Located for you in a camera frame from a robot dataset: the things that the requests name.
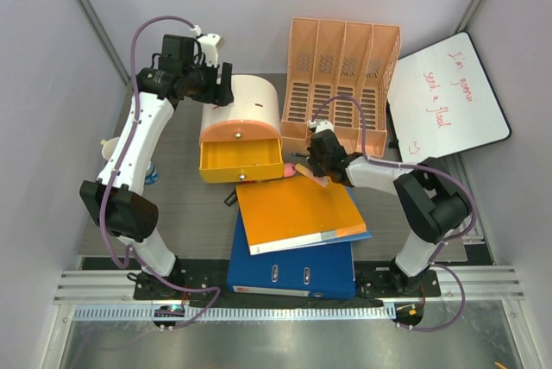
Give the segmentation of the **white arched drawer cabinet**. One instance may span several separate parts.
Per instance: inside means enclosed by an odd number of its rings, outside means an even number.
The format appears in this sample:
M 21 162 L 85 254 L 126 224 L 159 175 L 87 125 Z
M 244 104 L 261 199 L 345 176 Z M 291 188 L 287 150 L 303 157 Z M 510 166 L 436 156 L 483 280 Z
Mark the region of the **white arched drawer cabinet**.
M 234 75 L 231 90 L 232 103 L 203 106 L 201 157 L 235 153 L 251 157 L 255 165 L 280 162 L 279 100 L 275 87 L 259 76 Z

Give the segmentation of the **orange folder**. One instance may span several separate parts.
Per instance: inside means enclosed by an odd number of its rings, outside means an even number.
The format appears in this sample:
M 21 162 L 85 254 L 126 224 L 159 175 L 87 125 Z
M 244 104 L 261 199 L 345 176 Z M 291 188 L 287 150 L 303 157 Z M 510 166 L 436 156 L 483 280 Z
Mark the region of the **orange folder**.
M 237 200 L 252 255 L 369 239 L 349 188 L 304 176 L 241 184 Z

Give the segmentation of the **yellow cabinet drawer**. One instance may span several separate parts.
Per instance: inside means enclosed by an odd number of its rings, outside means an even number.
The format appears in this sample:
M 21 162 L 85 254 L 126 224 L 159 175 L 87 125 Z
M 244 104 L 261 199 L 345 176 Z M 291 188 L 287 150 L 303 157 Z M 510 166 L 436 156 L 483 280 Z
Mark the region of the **yellow cabinet drawer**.
M 280 139 L 202 142 L 199 172 L 207 184 L 282 178 Z

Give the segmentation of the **orange desk file organizer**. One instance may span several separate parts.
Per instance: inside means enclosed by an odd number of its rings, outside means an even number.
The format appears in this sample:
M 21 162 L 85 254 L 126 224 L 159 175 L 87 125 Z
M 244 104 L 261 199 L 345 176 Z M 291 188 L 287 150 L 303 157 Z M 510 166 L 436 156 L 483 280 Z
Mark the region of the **orange desk file organizer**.
M 305 153 L 311 119 L 328 120 L 350 153 L 383 156 L 386 106 L 401 49 L 396 25 L 292 21 L 281 133 L 285 153 Z

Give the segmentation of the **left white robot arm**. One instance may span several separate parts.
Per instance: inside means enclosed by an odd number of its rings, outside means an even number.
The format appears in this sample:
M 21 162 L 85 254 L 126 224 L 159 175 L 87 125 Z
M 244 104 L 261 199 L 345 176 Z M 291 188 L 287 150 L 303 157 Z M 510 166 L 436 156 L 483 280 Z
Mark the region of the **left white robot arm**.
M 177 272 L 177 256 L 157 229 L 158 207 L 143 196 L 147 169 L 165 126 L 186 98 L 227 107 L 234 101 L 232 65 L 208 66 L 187 59 L 160 59 L 159 67 L 134 72 L 128 118 L 112 155 L 93 181 L 86 180 L 79 195 L 103 242 L 111 248 L 115 237 L 134 254 L 144 272 L 156 275 L 154 289 L 163 298 L 177 297 L 184 279 Z

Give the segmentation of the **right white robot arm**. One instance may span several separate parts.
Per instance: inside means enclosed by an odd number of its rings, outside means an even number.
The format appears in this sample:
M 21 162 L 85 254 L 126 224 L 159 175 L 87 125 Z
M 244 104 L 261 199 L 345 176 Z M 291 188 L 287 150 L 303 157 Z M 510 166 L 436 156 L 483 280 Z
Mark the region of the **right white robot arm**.
M 473 196 L 438 159 L 409 165 L 347 153 L 330 128 L 311 135 L 308 152 L 315 176 L 328 177 L 349 188 L 369 188 L 398 197 L 411 228 L 389 265 L 390 286 L 401 296 L 419 287 L 442 246 L 455 238 L 455 229 L 466 219 L 470 220 L 470 228 L 475 225 Z

